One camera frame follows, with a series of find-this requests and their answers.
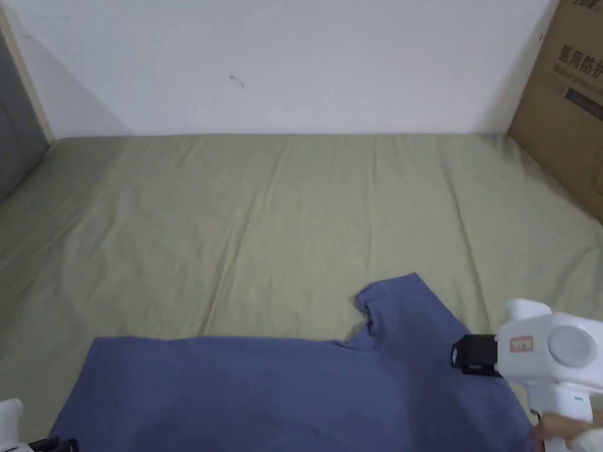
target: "white wall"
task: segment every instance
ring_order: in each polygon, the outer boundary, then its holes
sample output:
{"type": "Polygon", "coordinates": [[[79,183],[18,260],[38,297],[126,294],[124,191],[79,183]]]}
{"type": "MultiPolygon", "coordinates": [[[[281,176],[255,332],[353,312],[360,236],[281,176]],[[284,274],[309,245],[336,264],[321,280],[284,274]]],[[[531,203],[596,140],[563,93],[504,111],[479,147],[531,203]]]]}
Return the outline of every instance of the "white wall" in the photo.
{"type": "Polygon", "coordinates": [[[5,0],[4,7],[52,129],[67,137],[505,131],[554,3],[5,0]]]}

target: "bed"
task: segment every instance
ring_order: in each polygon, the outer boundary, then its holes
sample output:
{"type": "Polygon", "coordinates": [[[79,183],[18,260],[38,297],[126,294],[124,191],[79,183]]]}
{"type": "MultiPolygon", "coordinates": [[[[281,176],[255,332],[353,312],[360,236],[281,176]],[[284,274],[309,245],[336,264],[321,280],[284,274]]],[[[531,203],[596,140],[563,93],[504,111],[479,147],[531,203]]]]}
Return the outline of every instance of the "bed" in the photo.
{"type": "Polygon", "coordinates": [[[60,140],[0,205],[0,400],[41,438],[94,337],[344,340],[410,272],[474,332],[603,320],[602,239],[502,135],[60,140]]]}

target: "finger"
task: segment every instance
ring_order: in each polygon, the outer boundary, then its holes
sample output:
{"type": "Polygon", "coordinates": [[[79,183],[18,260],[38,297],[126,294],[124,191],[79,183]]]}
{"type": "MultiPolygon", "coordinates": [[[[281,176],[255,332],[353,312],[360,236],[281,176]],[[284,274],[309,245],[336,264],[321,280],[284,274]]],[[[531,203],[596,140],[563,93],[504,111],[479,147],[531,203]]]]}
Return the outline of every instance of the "finger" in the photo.
{"type": "Polygon", "coordinates": [[[534,429],[538,439],[563,438],[571,441],[581,433],[593,428],[593,424],[585,421],[566,418],[554,413],[545,413],[540,424],[534,429]]]}

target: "cardboard box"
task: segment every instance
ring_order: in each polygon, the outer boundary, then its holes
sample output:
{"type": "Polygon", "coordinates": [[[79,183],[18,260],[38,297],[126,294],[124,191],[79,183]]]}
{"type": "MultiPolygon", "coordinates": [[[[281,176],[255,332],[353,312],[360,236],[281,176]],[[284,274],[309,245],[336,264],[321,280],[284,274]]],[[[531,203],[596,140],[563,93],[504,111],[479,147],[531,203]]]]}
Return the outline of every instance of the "cardboard box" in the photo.
{"type": "Polygon", "coordinates": [[[603,0],[561,0],[509,135],[603,222],[603,0]]]}

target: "round cap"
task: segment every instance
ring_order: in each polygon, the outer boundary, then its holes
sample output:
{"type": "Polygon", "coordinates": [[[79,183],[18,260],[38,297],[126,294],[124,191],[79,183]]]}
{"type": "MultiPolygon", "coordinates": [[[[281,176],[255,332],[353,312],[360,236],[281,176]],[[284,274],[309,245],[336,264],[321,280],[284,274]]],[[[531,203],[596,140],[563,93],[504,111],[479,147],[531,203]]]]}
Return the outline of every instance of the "round cap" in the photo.
{"type": "Polygon", "coordinates": [[[580,368],[595,360],[597,344],[586,331],[567,325],[553,330],[549,337],[549,352],[558,363],[580,368]]]}

